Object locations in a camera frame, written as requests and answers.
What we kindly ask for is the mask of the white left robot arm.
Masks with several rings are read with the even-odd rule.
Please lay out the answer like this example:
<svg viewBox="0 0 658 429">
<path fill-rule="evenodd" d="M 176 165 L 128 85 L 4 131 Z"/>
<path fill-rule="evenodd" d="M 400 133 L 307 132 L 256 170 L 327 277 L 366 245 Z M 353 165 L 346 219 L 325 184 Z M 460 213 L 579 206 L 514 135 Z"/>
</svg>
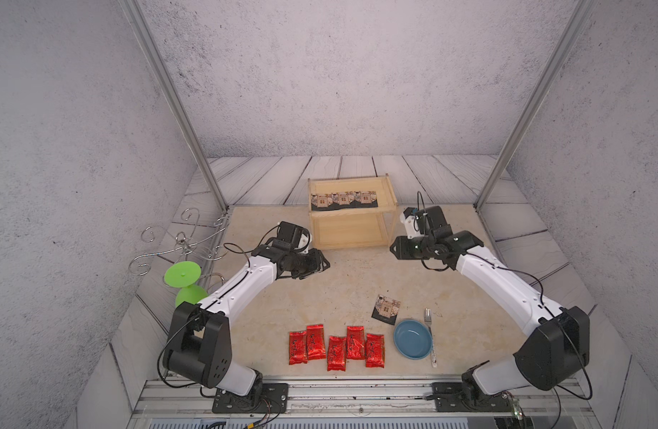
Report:
<svg viewBox="0 0 658 429">
<path fill-rule="evenodd" d="M 196 304 L 183 302 L 173 313 L 170 332 L 160 353 L 161 366 L 205 388 L 244 397 L 257 383 L 257 372 L 233 359 L 231 327 L 257 295 L 285 273 L 303 280 L 331 264 L 321 250 L 254 251 L 243 268 L 213 294 Z"/>
</svg>

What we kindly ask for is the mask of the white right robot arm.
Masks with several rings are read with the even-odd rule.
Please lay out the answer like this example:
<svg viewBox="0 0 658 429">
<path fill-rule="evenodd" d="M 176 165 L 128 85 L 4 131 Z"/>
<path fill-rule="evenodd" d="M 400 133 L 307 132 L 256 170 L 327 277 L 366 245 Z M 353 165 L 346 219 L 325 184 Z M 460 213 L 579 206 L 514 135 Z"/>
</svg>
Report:
<svg viewBox="0 0 658 429">
<path fill-rule="evenodd" d="M 399 236 L 390 251 L 399 260 L 443 262 L 485 291 L 526 335 L 514 354 L 468 370 L 471 396 L 491 396 L 529 385 L 550 391 L 589 364 L 588 314 L 546 298 L 524 280 L 526 273 L 517 275 L 504 266 L 471 232 L 439 238 Z"/>
</svg>

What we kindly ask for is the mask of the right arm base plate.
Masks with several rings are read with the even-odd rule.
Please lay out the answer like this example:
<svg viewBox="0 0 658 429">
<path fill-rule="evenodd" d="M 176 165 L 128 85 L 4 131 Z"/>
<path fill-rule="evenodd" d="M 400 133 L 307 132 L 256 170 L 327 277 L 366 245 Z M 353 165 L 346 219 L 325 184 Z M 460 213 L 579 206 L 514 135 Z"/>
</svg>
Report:
<svg viewBox="0 0 658 429">
<path fill-rule="evenodd" d="M 501 393 L 487 395 L 472 384 L 434 383 L 425 400 L 434 402 L 437 412 L 509 413 L 512 403 Z"/>
</svg>

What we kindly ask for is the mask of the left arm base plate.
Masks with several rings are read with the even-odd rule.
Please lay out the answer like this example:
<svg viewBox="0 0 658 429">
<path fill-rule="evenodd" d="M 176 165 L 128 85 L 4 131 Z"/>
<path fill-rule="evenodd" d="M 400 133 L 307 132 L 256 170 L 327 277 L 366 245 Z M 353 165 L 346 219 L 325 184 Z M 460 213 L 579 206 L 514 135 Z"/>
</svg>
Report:
<svg viewBox="0 0 658 429">
<path fill-rule="evenodd" d="M 212 412 L 214 414 L 284 414 L 287 412 L 289 384 L 255 384 L 246 396 L 217 390 Z"/>
</svg>

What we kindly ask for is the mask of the brown tea bag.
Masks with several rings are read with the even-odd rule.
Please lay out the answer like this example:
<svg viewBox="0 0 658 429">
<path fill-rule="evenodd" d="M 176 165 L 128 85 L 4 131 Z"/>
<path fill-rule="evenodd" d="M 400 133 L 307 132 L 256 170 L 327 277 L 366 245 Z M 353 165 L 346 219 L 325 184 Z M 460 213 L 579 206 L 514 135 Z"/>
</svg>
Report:
<svg viewBox="0 0 658 429">
<path fill-rule="evenodd" d="M 355 191 L 352 207 L 375 208 L 378 207 L 378 198 L 375 191 Z"/>
<path fill-rule="evenodd" d="M 335 209 L 332 194 L 312 194 L 310 205 L 312 211 L 331 211 Z"/>
<path fill-rule="evenodd" d="M 398 313 L 400 312 L 401 302 L 384 295 L 379 295 L 373 306 L 371 318 L 383 322 L 387 325 L 396 325 Z"/>
<path fill-rule="evenodd" d="M 330 205 L 330 209 L 341 210 L 352 208 L 353 201 L 354 196 L 349 192 L 332 193 L 332 204 Z"/>
</svg>

